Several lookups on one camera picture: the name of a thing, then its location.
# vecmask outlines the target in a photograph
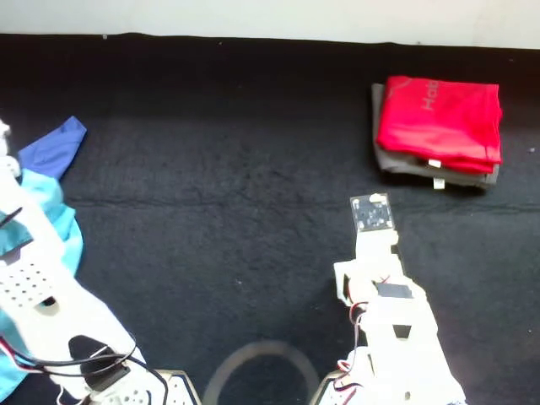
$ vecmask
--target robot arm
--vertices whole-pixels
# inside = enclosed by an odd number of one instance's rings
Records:
[[[426,294],[407,277],[387,195],[351,198],[356,258],[334,264],[337,296],[350,306],[355,348],[311,405],[465,404],[446,363]],[[367,346],[358,347],[359,329]]]
[[[3,225],[24,226],[31,240],[0,256],[0,308],[32,358],[21,359],[3,340],[0,348],[84,404],[199,404],[187,376],[151,370],[109,308],[62,265],[62,241],[15,179],[20,169],[8,155],[7,133],[0,121],[0,213]]]

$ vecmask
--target perforated plate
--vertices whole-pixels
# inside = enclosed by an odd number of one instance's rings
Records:
[[[0,256],[0,289],[3,300],[19,308],[35,306],[51,295],[48,272],[16,249]]]

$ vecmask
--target black carpet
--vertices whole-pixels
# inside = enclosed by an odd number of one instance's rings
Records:
[[[202,394],[237,348],[282,340],[320,376],[352,349],[332,264],[348,198],[389,192],[471,405],[540,403],[540,52],[270,40],[0,36],[0,116],[21,145],[75,115],[89,135],[62,185],[78,279],[156,368]],[[369,88],[389,74],[498,82],[505,162],[489,192],[386,178]],[[6,405],[54,403],[32,376]],[[305,403],[281,359],[246,364],[220,403]]]

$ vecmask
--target blue cloth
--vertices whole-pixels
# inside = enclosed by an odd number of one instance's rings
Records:
[[[62,202],[62,189],[57,179],[73,161],[85,133],[83,124],[72,116],[61,127],[19,152],[24,168],[21,186],[40,204],[63,240],[65,252],[62,262],[72,274],[77,272],[83,253],[83,236],[75,221],[75,210]],[[0,213],[0,220],[6,214],[10,213]],[[8,223],[0,229],[0,252],[12,250],[29,237],[25,227],[15,221]],[[24,348],[14,324],[1,311],[0,334],[14,347]],[[26,373],[15,369],[9,359],[0,354],[0,402],[6,399],[25,377]]]
[[[74,116],[19,152],[22,167],[60,179],[83,142],[86,128]]]

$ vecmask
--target red wire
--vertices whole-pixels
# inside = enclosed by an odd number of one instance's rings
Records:
[[[350,309],[348,310],[348,318],[353,325],[356,325],[356,322],[353,319],[354,310],[356,310],[359,307],[359,305],[363,305],[363,304],[368,304],[368,301],[355,302],[354,304],[351,305]]]
[[[354,395],[356,394],[356,388],[354,388],[350,394],[348,394],[348,397],[345,398],[345,402],[343,403],[343,405],[347,405],[350,400],[354,397]]]

